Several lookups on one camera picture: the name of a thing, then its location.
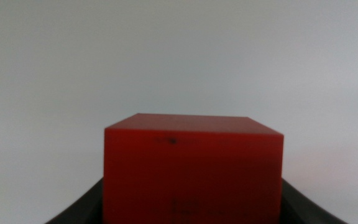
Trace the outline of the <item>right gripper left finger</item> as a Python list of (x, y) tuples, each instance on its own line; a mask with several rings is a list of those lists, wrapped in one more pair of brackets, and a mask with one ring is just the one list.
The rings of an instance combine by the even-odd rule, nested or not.
[(46, 224), (102, 224), (103, 179)]

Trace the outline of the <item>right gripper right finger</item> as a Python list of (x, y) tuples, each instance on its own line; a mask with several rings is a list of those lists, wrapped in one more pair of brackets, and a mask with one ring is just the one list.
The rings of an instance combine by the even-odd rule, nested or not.
[(280, 224), (347, 224), (282, 179)]

